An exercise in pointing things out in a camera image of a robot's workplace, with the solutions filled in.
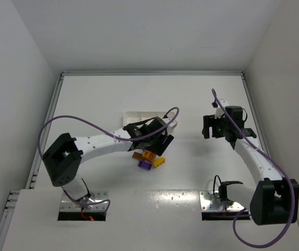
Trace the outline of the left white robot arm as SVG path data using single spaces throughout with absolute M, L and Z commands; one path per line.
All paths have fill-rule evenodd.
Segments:
M 96 205 L 86 183 L 77 174 L 80 165 L 95 157 L 114 152 L 149 151 L 161 156 L 174 139 L 177 126 L 174 118 L 154 117 L 129 123 L 113 132 L 96 136 L 72 137 L 61 134 L 42 154 L 51 183 L 63 189 L 65 195 L 82 208 Z

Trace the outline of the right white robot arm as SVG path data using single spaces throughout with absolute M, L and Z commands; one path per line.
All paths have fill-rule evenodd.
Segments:
M 256 188 L 250 189 L 241 181 L 222 181 L 216 195 L 222 202 L 238 202 L 247 208 L 257 225 L 284 224 L 289 216 L 294 223 L 299 184 L 291 179 L 290 188 L 284 175 L 258 150 L 257 135 L 245 127 L 243 113 L 240 106 L 226 106 L 203 117 L 204 138 L 224 138 L 242 158 L 256 183 Z

